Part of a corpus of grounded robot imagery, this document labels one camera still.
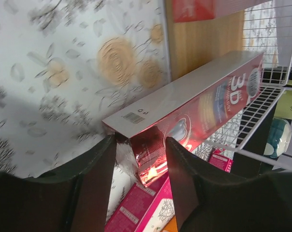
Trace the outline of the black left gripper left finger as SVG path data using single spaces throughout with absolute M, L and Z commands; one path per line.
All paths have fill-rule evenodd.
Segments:
M 108 135 L 37 178 L 0 172 L 0 232 L 103 231 L 115 155 Z

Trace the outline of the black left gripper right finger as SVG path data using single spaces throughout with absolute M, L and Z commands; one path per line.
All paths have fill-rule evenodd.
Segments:
M 292 232 L 292 172 L 240 177 L 171 137 L 166 157 L 180 232 Z

